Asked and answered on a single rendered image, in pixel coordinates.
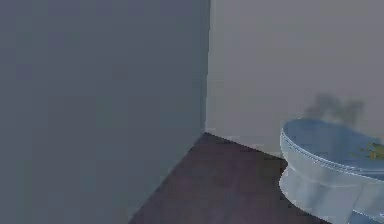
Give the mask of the green house plant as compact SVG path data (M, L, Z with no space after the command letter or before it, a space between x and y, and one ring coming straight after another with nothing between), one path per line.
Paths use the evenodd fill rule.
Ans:
M351 156L370 160L384 160L384 145L375 142L369 143L365 148L359 148L357 152L352 152Z

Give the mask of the pale blue round plant pot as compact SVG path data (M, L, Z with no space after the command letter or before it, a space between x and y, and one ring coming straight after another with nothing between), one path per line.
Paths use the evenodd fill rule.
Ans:
M280 149L287 167L279 181L296 207L330 224L384 224L384 160L351 156L384 140L318 119L287 121Z

